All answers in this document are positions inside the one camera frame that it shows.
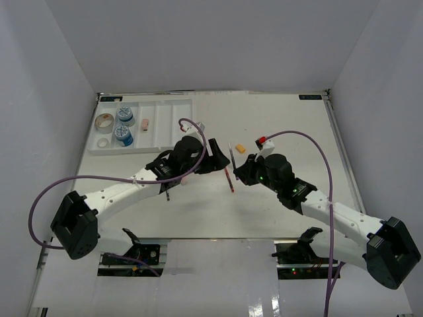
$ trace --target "black bracket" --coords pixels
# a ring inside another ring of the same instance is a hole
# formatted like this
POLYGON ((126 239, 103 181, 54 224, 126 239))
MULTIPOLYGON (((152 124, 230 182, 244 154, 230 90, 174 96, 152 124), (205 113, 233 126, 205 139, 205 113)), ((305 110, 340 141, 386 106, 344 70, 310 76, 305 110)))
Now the black bracket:
MULTIPOLYGON (((217 170, 223 170, 229 165, 229 159, 222 153, 215 139, 208 140, 211 153, 206 149, 206 153, 194 171, 195 174, 208 174, 217 170)), ((146 170, 151 170, 157 175, 158 180, 166 180, 174 178, 187 172, 192 168, 200 158, 203 148, 199 140, 189 135, 184 136, 180 141, 176 142, 173 150, 161 153, 153 162, 145 166, 146 170)), ((180 180, 167 182, 161 185, 160 194, 179 185, 180 180)))
MULTIPOLYGON (((132 247, 124 254, 127 258, 138 259, 145 262, 148 265, 157 265, 160 261, 160 244, 142 244, 139 238, 129 229, 122 229, 132 241, 132 247)), ((122 265, 122 264, 134 264, 137 262, 129 260, 121 260, 103 255, 101 264, 103 265, 122 265)))
POLYGON ((244 185, 262 184, 276 192, 279 201, 288 209, 297 211, 300 215, 301 203, 307 200, 307 195, 317 190, 316 186, 296 178, 292 166, 281 154, 268 157, 258 157, 250 154, 247 161, 234 171, 244 185))
POLYGON ((85 198, 76 191, 68 193, 50 225, 72 260, 86 256, 98 242, 98 211, 91 210, 85 198))
POLYGON ((422 256, 401 220, 391 217, 382 224, 376 234, 369 234, 364 259, 376 281, 389 289, 398 289, 422 256))
POLYGON ((272 254, 273 258, 278 258, 279 264, 286 262, 292 264, 308 264, 315 258, 317 258, 313 249, 310 247, 313 238, 316 234, 322 232, 321 228, 311 227, 307 229, 301 237, 297 240, 297 243, 292 244, 288 249, 286 244, 280 243, 276 245, 276 252, 272 254))

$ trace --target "pen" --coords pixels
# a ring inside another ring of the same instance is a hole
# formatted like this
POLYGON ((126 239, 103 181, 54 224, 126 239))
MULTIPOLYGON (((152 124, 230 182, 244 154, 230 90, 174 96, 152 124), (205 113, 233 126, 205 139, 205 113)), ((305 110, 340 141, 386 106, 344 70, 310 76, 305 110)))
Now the pen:
POLYGON ((231 177, 229 176, 227 168, 225 168, 225 174, 226 174, 227 182, 229 183, 229 187, 231 188, 231 192, 234 192, 235 189, 233 188, 231 177))
POLYGON ((229 153, 231 154, 231 161, 232 161, 233 170, 235 170, 237 168, 237 166, 235 165, 235 158, 233 157, 231 142, 228 142, 227 144, 229 145, 229 153))

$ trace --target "small pink block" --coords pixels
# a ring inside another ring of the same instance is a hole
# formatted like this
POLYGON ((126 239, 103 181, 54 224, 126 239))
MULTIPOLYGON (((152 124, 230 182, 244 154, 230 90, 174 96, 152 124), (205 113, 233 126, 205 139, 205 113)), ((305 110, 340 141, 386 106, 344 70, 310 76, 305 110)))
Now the small pink block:
POLYGON ((143 119, 143 121, 141 121, 141 129, 143 131, 147 131, 148 130, 148 125, 150 123, 150 120, 148 119, 143 119))

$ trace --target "yellow sponge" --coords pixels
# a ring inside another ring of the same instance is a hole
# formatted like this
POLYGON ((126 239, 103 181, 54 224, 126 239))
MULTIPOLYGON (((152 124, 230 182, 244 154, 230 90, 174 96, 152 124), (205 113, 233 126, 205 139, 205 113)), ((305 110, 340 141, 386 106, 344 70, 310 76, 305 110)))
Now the yellow sponge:
POLYGON ((243 153, 245 153, 245 148, 243 147, 243 145, 242 144, 237 144, 237 146, 235 147, 237 150, 238 150, 238 152, 240 152, 241 154, 243 154, 243 153))

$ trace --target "white enclosure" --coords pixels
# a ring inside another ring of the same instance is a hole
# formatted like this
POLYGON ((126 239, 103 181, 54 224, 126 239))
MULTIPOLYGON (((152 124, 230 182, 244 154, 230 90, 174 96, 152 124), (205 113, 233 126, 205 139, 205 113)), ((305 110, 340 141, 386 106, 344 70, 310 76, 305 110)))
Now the white enclosure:
MULTIPOLYGON (((180 96, 123 96, 122 104, 164 103, 168 98, 175 101, 189 98, 195 107, 196 118, 206 127, 206 136, 215 137, 218 144, 241 142, 247 151, 244 154, 235 151, 237 166, 244 163, 248 154, 256 152, 254 140, 258 135, 269 135, 281 130, 281 127, 312 135, 331 166, 334 200, 360 210, 342 162, 342 153, 337 147, 325 100, 300 100, 297 94, 187 92, 180 96)), ((327 171, 320 153, 310 140, 298 135, 283 135, 273 142, 276 152, 286 155, 292 162, 296 176, 327 193, 327 171)), ((229 156, 228 149, 222 146, 221 150, 229 156)), ((157 153, 97 156, 87 149, 78 175, 129 176, 156 156, 157 153)), ((172 315, 171 312, 173 316, 198 316, 204 307, 209 307, 205 316, 246 316, 252 303, 256 302, 253 300, 255 296, 261 298, 262 303, 257 305, 264 311, 272 307, 273 302, 279 302, 280 316, 320 315, 325 280, 278 281, 276 263, 269 256, 273 240, 269 239, 298 237, 310 227, 327 230, 327 226, 286 209, 275 198, 275 193, 264 186, 244 186, 233 179, 235 193, 232 193, 223 171, 187 176, 186 179, 184 186, 169 190, 170 201, 164 194, 143 199, 104 224, 104 228, 110 231, 128 228, 140 238, 178 239, 166 247, 165 271, 160 281, 140 278, 128 283, 127 287, 119 288, 116 294, 113 285, 124 285, 127 278, 98 277, 98 250, 78 261, 70 260, 62 250, 52 251, 46 259, 34 307, 48 307, 49 317, 60 316, 63 311, 74 316, 87 312, 93 316, 113 316, 122 309, 122 301, 126 302, 134 293, 144 294, 145 288, 153 284, 155 292, 152 296, 157 300, 145 297, 142 305, 147 316, 164 317, 172 315), (202 246, 207 255, 195 251, 202 246), (187 272, 177 273, 184 269, 187 272), (320 301, 302 303, 303 299, 295 296, 307 292, 308 288, 313 289, 314 297, 320 301), (179 292, 171 291, 174 289, 179 289, 179 292), (198 300, 202 305, 198 307, 192 304, 192 300, 198 300)), ((107 181, 77 180, 75 189, 79 193, 89 193, 108 185, 107 181)), ((342 238, 344 236, 339 232, 335 234, 335 240, 342 238)), ((369 278, 366 271, 352 265, 347 265, 342 271, 336 293, 341 301, 338 299, 331 308, 334 316, 371 314, 383 317, 391 312, 410 312, 402 287, 396 291, 386 289, 369 278), (348 290, 348 299, 340 296, 345 290, 348 290), (373 294, 371 301, 364 300, 364 290, 373 294), (383 307, 379 305, 381 300, 386 302, 383 307), (361 305, 350 310, 349 302, 360 302, 361 305)), ((129 300, 124 309, 127 314, 138 311, 139 301, 129 300)))
MULTIPOLYGON (((75 173, 98 92, 330 88, 367 213, 402 219, 422 249, 422 33, 421 0, 0 0, 0 314, 26 316, 28 210, 75 173)), ((69 188, 41 200, 40 238, 69 188)), ((420 264, 404 283, 416 316, 422 282, 420 264)))

